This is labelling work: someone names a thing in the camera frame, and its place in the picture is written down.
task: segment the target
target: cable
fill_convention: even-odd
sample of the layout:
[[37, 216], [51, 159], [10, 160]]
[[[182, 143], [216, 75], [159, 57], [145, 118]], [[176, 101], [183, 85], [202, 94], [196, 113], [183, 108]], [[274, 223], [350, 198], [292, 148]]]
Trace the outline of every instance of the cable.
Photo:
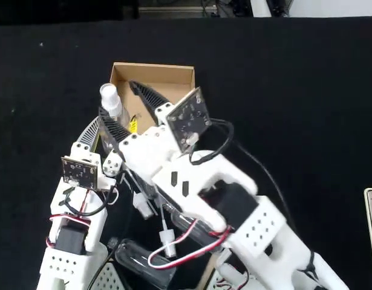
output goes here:
[[284, 211], [287, 215], [288, 223], [289, 223], [290, 227], [292, 228], [292, 230], [297, 234], [297, 228], [296, 228], [296, 225], [293, 221], [292, 215], [290, 214], [288, 203], [286, 202], [285, 197], [284, 197], [280, 187], [278, 186], [277, 182], [273, 178], [272, 174], [270, 174], [269, 170], [267, 170], [265, 165], [260, 160], [258, 160], [255, 156], [253, 156], [249, 151], [247, 151], [242, 146], [242, 144], [240, 142], [238, 142], [237, 140], [234, 140], [233, 143], [234, 143], [234, 145], [236, 145], [237, 148], [239, 148], [240, 151], [242, 151], [242, 153], [244, 153], [246, 156], [248, 156], [250, 159], [252, 159], [255, 163], [257, 163], [257, 165], [259, 165], [261, 167], [261, 169], [264, 171], [264, 173], [268, 176], [268, 178], [272, 182], [272, 184], [273, 184], [274, 188], [276, 189], [277, 194], [278, 194], [278, 196], [279, 196], [279, 198], [282, 202], [282, 206], [284, 207]]
[[206, 6], [203, 4], [203, 0], [200, 0], [200, 5], [202, 6], [202, 15], [205, 17], [209, 17], [207, 11], [206, 11]]
[[189, 229], [187, 230], [187, 232], [184, 233], [184, 235], [180, 236], [177, 240], [169, 243], [168, 245], [166, 246], [162, 246], [160, 247], [159, 249], [153, 251], [149, 256], [148, 256], [148, 265], [154, 269], [158, 269], [158, 270], [165, 270], [165, 269], [170, 269], [170, 268], [173, 268], [173, 267], [176, 267], [178, 265], [181, 265], [181, 264], [184, 264], [186, 263], [187, 261], [189, 260], [192, 260], [192, 259], [195, 259], [197, 257], [200, 257], [202, 254], [208, 252], [208, 251], [211, 251], [212, 249], [214, 249], [215, 247], [221, 245], [228, 237], [229, 233], [230, 233], [230, 230], [231, 230], [231, 226], [228, 226], [226, 228], [226, 230], [224, 231], [224, 233], [222, 234], [222, 236], [216, 240], [215, 242], [212, 242], [210, 243], [209, 245], [207, 246], [204, 246], [203, 248], [197, 250], [197, 251], [194, 251], [188, 255], [185, 255], [184, 257], [182, 258], [179, 258], [175, 261], [171, 261], [167, 264], [164, 264], [164, 265], [153, 265], [151, 263], [151, 260], [154, 256], [156, 256], [159, 252], [163, 251], [166, 247], [168, 247], [169, 245], [175, 245], [177, 243], [180, 243], [182, 242], [185, 238], [188, 237], [188, 235], [190, 234], [190, 232], [192, 231], [192, 229], [195, 227], [196, 223], [197, 223], [198, 220], [194, 220], [193, 223], [191, 224], [191, 226], [189, 227]]
[[[120, 180], [120, 183], [122, 183], [124, 179], [125, 179], [125, 173], [123, 173], [123, 175], [121, 177], [121, 180]], [[106, 196], [105, 200], [103, 201], [102, 205], [100, 205], [99, 208], [93, 210], [92, 212], [85, 213], [85, 212], [81, 212], [79, 210], [76, 210], [74, 207], [72, 207], [69, 204], [69, 202], [68, 202], [68, 198], [69, 198], [70, 194], [67, 194], [66, 195], [65, 200], [64, 200], [64, 204], [69, 209], [69, 211], [71, 211], [72, 213], [74, 213], [74, 214], [76, 214], [78, 216], [94, 216], [95, 214], [98, 214], [100, 211], [102, 211], [108, 205], [109, 199], [110, 199], [110, 196], [111, 196], [111, 193], [113, 192], [113, 190], [115, 189], [115, 187], [116, 187], [116, 184], [114, 184], [114, 185], [111, 186], [111, 188], [109, 190], [109, 193]]]
[[86, 225], [87, 227], [90, 227], [90, 221], [86, 221], [84, 219], [80, 219], [75, 216], [70, 216], [68, 214], [53, 214], [50, 216], [50, 220], [53, 221], [55, 218], [63, 218], [63, 219], [69, 219], [74, 222], [78, 222], [79, 224]]
[[81, 208], [79, 209], [79, 211], [83, 211], [83, 208], [85, 206], [85, 201], [86, 201], [86, 198], [88, 197], [88, 193], [90, 192], [90, 190], [87, 190], [86, 191], [86, 194], [85, 194], [85, 198], [83, 199], [83, 202], [81, 204]]
[[239, 285], [237, 290], [241, 290], [242, 288], [244, 288], [246, 286], [247, 282], [249, 282], [249, 279], [250, 279], [250, 275], [249, 275], [248, 270], [246, 270], [246, 280], [243, 284]]
[[114, 253], [116, 252], [117, 248], [119, 247], [119, 245], [121, 244], [121, 241], [122, 239], [124, 238], [125, 234], [127, 233], [127, 231], [129, 230], [129, 226], [131, 224], [131, 219], [132, 219], [132, 214], [133, 214], [133, 191], [132, 191], [132, 188], [131, 188], [131, 185], [129, 184], [129, 182], [125, 179], [125, 176], [123, 175], [122, 178], [121, 178], [121, 181], [120, 183], [124, 181], [127, 186], [129, 187], [129, 189], [131, 190], [130, 194], [131, 194], [131, 206], [129, 207], [129, 212], [127, 214], [127, 217], [126, 217], [126, 221], [125, 221], [125, 227], [124, 227], [124, 230], [123, 230], [123, 233], [120, 235], [119, 237], [119, 240], [117, 241], [117, 243], [115, 244], [114, 248], [112, 249], [112, 251], [109, 253], [108, 257], [105, 258], [105, 260], [102, 262], [102, 264], [99, 266], [99, 269], [96, 271], [96, 273], [94, 273], [93, 275], [93, 278], [90, 280], [89, 282], [89, 285], [87, 287], [86, 290], [91, 290], [91, 288], [93, 287], [94, 285], [94, 282], [97, 280], [98, 276], [100, 275], [103, 267], [105, 267], [106, 263], [109, 262], [109, 260], [112, 258], [112, 256], [114, 255]]
[[117, 189], [117, 187], [114, 188], [114, 191], [116, 191], [116, 197], [112, 202], [108, 202], [108, 205], [114, 205], [116, 201], [119, 199], [119, 190]]
[[226, 17], [230, 18], [229, 12], [227, 12], [226, 9], [224, 9], [223, 4], [224, 3], [222, 1], [218, 1], [218, 7], [220, 8], [220, 11], [223, 11], [223, 13], [226, 15]]
[[52, 243], [48, 237], [46, 237], [46, 246], [47, 248], [54, 248], [55, 243]]
[[211, 159], [218, 156], [219, 154], [222, 154], [230, 146], [230, 143], [233, 141], [234, 126], [231, 122], [221, 120], [221, 119], [213, 119], [213, 118], [211, 118], [211, 122], [212, 122], [213, 125], [215, 125], [216, 127], [220, 128], [220, 129], [222, 129], [221, 128], [222, 125], [227, 127], [228, 130], [229, 130], [227, 138], [226, 138], [225, 142], [221, 145], [221, 147], [219, 147], [216, 151], [214, 151], [214, 152], [212, 152], [212, 153], [210, 153], [206, 156], [201, 157], [199, 160], [194, 160], [194, 161], [192, 160], [192, 155], [194, 154], [194, 150], [195, 150], [195, 147], [193, 147], [191, 149], [190, 154], [189, 154], [189, 161], [192, 165], [200, 165], [202, 163], [210, 161]]

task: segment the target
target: black cable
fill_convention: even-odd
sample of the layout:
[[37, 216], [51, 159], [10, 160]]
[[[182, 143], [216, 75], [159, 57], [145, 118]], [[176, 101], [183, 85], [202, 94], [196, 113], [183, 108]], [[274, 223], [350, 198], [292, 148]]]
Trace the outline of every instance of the black cable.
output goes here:
[[102, 205], [100, 205], [99, 208], [93, 210], [92, 212], [90, 213], [84, 213], [82, 211], [79, 211], [79, 210], [76, 210], [74, 207], [72, 207], [69, 202], [68, 202], [68, 198], [69, 198], [69, 194], [66, 195], [65, 197], [65, 200], [63, 201], [63, 204], [66, 205], [66, 207], [69, 209], [69, 211], [71, 211], [72, 213], [78, 215], [78, 216], [94, 216], [95, 214], [98, 214], [100, 211], [102, 211], [107, 205], [108, 205], [108, 201], [109, 201], [109, 198], [111, 196], [111, 193], [113, 192], [114, 190], [114, 187], [116, 185], [112, 185], [110, 190], [109, 190], [109, 193], [108, 195], [106, 196], [106, 198], [104, 199]]
[[242, 153], [244, 153], [246, 156], [248, 156], [250, 159], [252, 159], [255, 163], [257, 163], [257, 165], [259, 165], [261, 167], [261, 169], [264, 171], [264, 173], [268, 176], [268, 178], [270, 179], [270, 181], [272, 182], [273, 186], [275, 187], [276, 191], [277, 191], [277, 194], [282, 202], [282, 206], [284, 207], [284, 211], [286, 213], [286, 216], [287, 216], [287, 220], [288, 220], [288, 223], [290, 225], [290, 227], [292, 228], [292, 230], [297, 234], [297, 228], [296, 228], [296, 225], [293, 221], [293, 218], [292, 218], [292, 215], [290, 214], [290, 210], [289, 210], [289, 207], [288, 207], [288, 203], [286, 202], [285, 200], [285, 197], [280, 189], [280, 187], [278, 186], [277, 182], [275, 181], [275, 179], [273, 178], [272, 174], [270, 174], [269, 170], [267, 170], [267, 168], [265, 167], [265, 165], [260, 161], [258, 160], [254, 155], [252, 155], [249, 151], [247, 151], [240, 142], [238, 142], [237, 140], [234, 140], [233, 141], [234, 145], [236, 145], [236, 147], [242, 151]]
[[209, 17], [209, 14], [206, 11], [206, 6], [210, 4], [212, 0], [207, 0], [206, 5], [204, 4], [204, 0], [200, 0], [200, 5], [202, 6], [202, 14], [205, 17]]
[[[228, 123], [230, 124], [230, 126], [233, 127], [233, 124], [228, 122], [228, 121], [224, 121], [224, 120], [220, 120], [220, 119], [213, 119], [211, 118], [211, 121], [213, 122], [213, 124], [217, 123], [217, 120], [219, 122], [225, 122], [225, 123]], [[267, 168], [265, 167], [265, 165], [260, 161], [258, 160], [254, 155], [252, 155], [249, 151], [247, 151], [243, 145], [237, 141], [237, 140], [234, 140], [233, 139], [233, 135], [234, 135], [234, 129], [232, 129], [230, 126], [228, 126], [229, 128], [229, 132], [227, 133], [221, 126], [217, 126], [217, 128], [219, 128], [219, 130], [221, 130], [223, 133], [227, 134], [227, 140], [225, 141], [224, 145], [230, 145], [230, 143], [233, 143], [240, 151], [242, 151], [242, 153], [244, 153], [245, 155], [247, 155], [247, 157], [249, 157], [251, 160], [253, 160], [255, 163], [257, 163], [257, 165], [260, 166], [260, 168], [264, 171], [264, 173], [268, 176], [268, 178], [270, 179], [270, 181], [272, 182], [274, 188], [276, 189], [277, 191], [277, 194], [282, 202], [282, 206], [284, 207], [284, 211], [286, 213], [286, 217], [287, 217], [287, 221], [288, 221], [288, 224], [290, 225], [290, 227], [292, 228], [292, 230], [298, 234], [297, 232], [297, 228], [296, 228], [296, 225], [295, 225], [295, 222], [293, 221], [293, 218], [292, 218], [292, 215], [290, 214], [290, 210], [289, 210], [289, 207], [288, 207], [288, 203], [286, 202], [285, 200], [285, 197], [280, 189], [280, 187], [278, 186], [277, 182], [275, 181], [275, 179], [273, 178], [272, 174], [270, 174], [269, 170], [267, 170]], [[213, 152], [214, 154], [217, 153], [223, 146], [221, 146], [217, 151]], [[189, 155], [189, 159], [191, 160], [191, 155], [193, 153], [194, 150], [192, 150], [192, 152], [190, 153]], [[214, 156], [212, 156], [211, 158], [209, 158], [208, 160], [211, 160], [212, 158], [214, 158], [215, 156], [217, 156], [219, 153], [215, 154]]]
[[227, 18], [230, 18], [230, 15], [229, 15], [229, 12], [227, 12], [223, 7], [223, 4], [226, 5], [225, 3], [223, 3], [222, 1], [218, 1], [218, 7], [220, 8], [220, 11], [223, 11], [223, 13], [227, 16]]
[[229, 146], [230, 146], [230, 143], [232, 142], [233, 140], [233, 137], [234, 137], [234, 126], [231, 122], [229, 121], [225, 121], [225, 120], [221, 120], [221, 119], [214, 119], [214, 118], [211, 118], [211, 122], [214, 126], [221, 128], [221, 126], [225, 126], [228, 128], [229, 130], [229, 133], [227, 135], [227, 138], [225, 140], [225, 142], [221, 145], [221, 147], [219, 147], [216, 151], [206, 155], [206, 156], [203, 156], [201, 157], [199, 160], [195, 160], [193, 161], [192, 160], [192, 154], [194, 153], [194, 150], [195, 150], [195, 147], [193, 147], [191, 149], [191, 152], [189, 154], [189, 161], [192, 165], [200, 165], [202, 163], [205, 163], [206, 161], [209, 161], [211, 160], [212, 158], [218, 156], [219, 154], [222, 154]]
[[133, 191], [132, 191], [132, 189], [131, 189], [131, 202], [130, 203], [131, 203], [131, 206], [129, 207], [129, 212], [128, 212], [128, 215], [127, 215], [127, 218], [126, 218], [126, 222], [124, 223], [125, 227], [124, 227], [123, 233], [120, 235], [120, 237], [119, 237], [117, 243], [114, 245], [114, 248], [112, 249], [112, 251], [108, 254], [108, 257], [106, 257], [106, 259], [100, 265], [99, 269], [96, 271], [96, 273], [94, 273], [93, 278], [90, 280], [90, 283], [89, 283], [86, 290], [91, 290], [91, 288], [94, 285], [94, 282], [97, 280], [97, 278], [100, 275], [103, 267], [105, 267], [106, 263], [108, 263], [109, 260], [112, 258], [112, 256], [116, 252], [117, 248], [119, 247], [122, 239], [124, 238], [125, 234], [129, 230], [129, 225], [131, 224], [131, 218], [132, 218], [132, 213], [133, 213], [133, 210], [132, 210], [133, 209]]

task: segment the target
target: black fabric surface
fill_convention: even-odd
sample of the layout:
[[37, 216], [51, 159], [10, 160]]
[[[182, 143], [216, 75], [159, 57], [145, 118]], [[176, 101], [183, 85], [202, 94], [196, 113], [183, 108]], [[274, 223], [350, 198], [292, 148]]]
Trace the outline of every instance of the black fabric surface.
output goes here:
[[[304, 242], [350, 289], [372, 289], [372, 18], [0, 27], [0, 289], [36, 287], [60, 156], [97, 114], [113, 61], [195, 66], [210, 115], [270, 169]], [[227, 157], [281, 205], [257, 166]], [[114, 210], [105, 237], [122, 231]], [[128, 236], [153, 248], [155, 223], [135, 212]]]

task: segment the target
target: red and white wire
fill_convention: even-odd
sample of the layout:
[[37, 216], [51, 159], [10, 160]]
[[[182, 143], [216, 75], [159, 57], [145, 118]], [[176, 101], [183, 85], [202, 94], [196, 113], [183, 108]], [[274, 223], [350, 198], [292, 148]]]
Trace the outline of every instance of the red and white wire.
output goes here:
[[86, 225], [87, 227], [90, 227], [90, 221], [80, 219], [78, 217], [71, 216], [69, 214], [63, 214], [62, 213], [62, 214], [53, 214], [52, 216], [50, 216], [51, 221], [53, 221], [55, 218], [69, 219], [71, 221], [78, 222], [79, 224]]
[[46, 238], [46, 246], [48, 248], [54, 248], [55, 247], [55, 243], [50, 242], [50, 239], [47, 237]]
[[246, 280], [244, 283], [242, 283], [241, 285], [239, 285], [239, 287], [237, 288], [237, 290], [241, 290], [242, 288], [244, 288], [247, 284], [247, 282], [249, 282], [249, 279], [250, 279], [250, 274], [248, 272], [248, 270], [246, 270]]
[[173, 268], [173, 267], [176, 267], [178, 265], [181, 265], [187, 261], [190, 261], [192, 259], [195, 259], [197, 257], [200, 257], [202, 254], [208, 252], [208, 251], [211, 251], [212, 249], [214, 249], [215, 247], [219, 246], [220, 244], [222, 244], [228, 237], [229, 233], [230, 233], [230, 230], [231, 230], [231, 227], [228, 226], [226, 228], [226, 230], [223, 232], [223, 234], [220, 236], [220, 238], [218, 240], [216, 240], [215, 242], [212, 242], [210, 244], [208, 244], [207, 246], [204, 246], [203, 248], [197, 250], [197, 251], [194, 251], [193, 253], [190, 253], [188, 255], [185, 255], [184, 257], [182, 258], [179, 258], [175, 261], [171, 261], [167, 264], [164, 264], [164, 265], [153, 265], [151, 263], [151, 260], [154, 256], [156, 256], [158, 253], [160, 253], [161, 251], [163, 251], [165, 248], [167, 248], [168, 246], [170, 245], [176, 245], [177, 243], [180, 243], [182, 242], [183, 240], [185, 240], [185, 238], [187, 238], [189, 235], [190, 235], [190, 232], [192, 231], [192, 229], [195, 227], [196, 223], [197, 223], [198, 220], [194, 220], [193, 223], [191, 224], [191, 226], [188, 228], [188, 230], [182, 235], [180, 236], [178, 239], [176, 239], [175, 241], [165, 245], [165, 246], [162, 246], [160, 247], [159, 249], [153, 251], [149, 256], [148, 256], [148, 265], [154, 269], [157, 269], [157, 270], [165, 270], [165, 269], [170, 269], [170, 268]]

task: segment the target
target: cardboard box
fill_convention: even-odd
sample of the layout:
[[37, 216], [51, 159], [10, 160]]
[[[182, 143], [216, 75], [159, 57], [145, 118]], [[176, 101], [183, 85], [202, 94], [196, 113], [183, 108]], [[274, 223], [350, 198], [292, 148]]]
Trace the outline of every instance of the cardboard box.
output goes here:
[[149, 85], [170, 102], [176, 103], [195, 88], [195, 71], [192, 66], [125, 62], [113, 64], [110, 82], [117, 87], [121, 101], [131, 118], [136, 117], [137, 133], [142, 134], [154, 125], [154, 120], [140, 98], [129, 88], [130, 80]]

